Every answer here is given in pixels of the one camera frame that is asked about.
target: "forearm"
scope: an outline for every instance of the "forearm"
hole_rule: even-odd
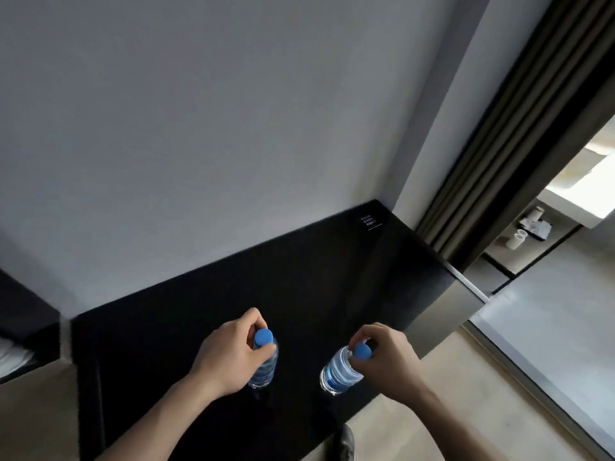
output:
[[[98,461],[166,461],[210,402],[206,385],[190,377],[180,380]]]
[[[429,388],[404,402],[427,428],[447,461],[503,461],[471,424],[462,424]]]

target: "brown curtain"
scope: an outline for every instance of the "brown curtain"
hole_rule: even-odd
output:
[[[615,0],[553,0],[417,233],[465,270],[615,114]]]

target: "wooden floor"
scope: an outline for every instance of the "wooden floor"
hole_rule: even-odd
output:
[[[594,459],[464,331],[450,335],[422,362],[438,395],[509,460]],[[381,395],[348,424],[356,461],[443,459],[416,416]],[[322,459],[323,445],[304,461]]]
[[[465,332],[423,359],[427,380],[509,460],[591,460]],[[407,408],[377,397],[349,421],[357,461],[441,460],[435,443]],[[320,446],[304,461],[324,459]],[[75,371],[56,361],[0,386],[0,460],[78,459]]]

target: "black desk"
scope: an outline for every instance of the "black desk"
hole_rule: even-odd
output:
[[[299,460],[376,396],[366,382],[337,397],[319,387],[360,325],[406,330],[422,356],[484,301],[377,201],[123,297],[73,321],[81,459],[183,377],[205,336],[255,306],[279,342],[273,383],[213,403],[172,459]]]

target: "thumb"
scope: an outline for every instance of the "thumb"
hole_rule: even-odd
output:
[[[258,365],[263,364],[267,359],[273,356],[275,352],[275,344],[268,343],[262,348],[258,348],[252,351],[252,358]]]
[[[369,360],[362,360],[362,359],[357,359],[355,356],[350,356],[348,358],[348,362],[350,362],[350,365],[352,366],[352,368],[354,370],[356,370],[359,374],[365,374],[366,371],[369,370],[370,368],[370,361]]]

